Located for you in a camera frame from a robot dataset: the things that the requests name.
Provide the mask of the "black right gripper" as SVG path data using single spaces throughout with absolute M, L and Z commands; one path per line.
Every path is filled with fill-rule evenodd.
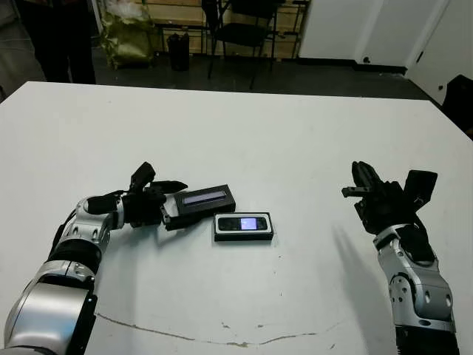
M 366 232 L 378 235 L 401 224 L 421 228 L 416 214 L 421 207 L 419 189 L 402 189 L 397 181 L 383 183 L 374 168 L 363 161 L 352 162 L 352 176 L 357 187 L 345 187 L 341 193 L 361 198 L 354 207 Z

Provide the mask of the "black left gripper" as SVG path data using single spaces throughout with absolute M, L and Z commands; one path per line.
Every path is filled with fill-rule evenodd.
M 186 229 L 200 222 L 202 217 L 170 217 L 164 204 L 167 195 L 180 192 L 188 186 L 177 180 L 153 181 L 139 192 L 129 192 L 121 197 L 124 223 L 133 228 L 164 224 L 167 231 Z

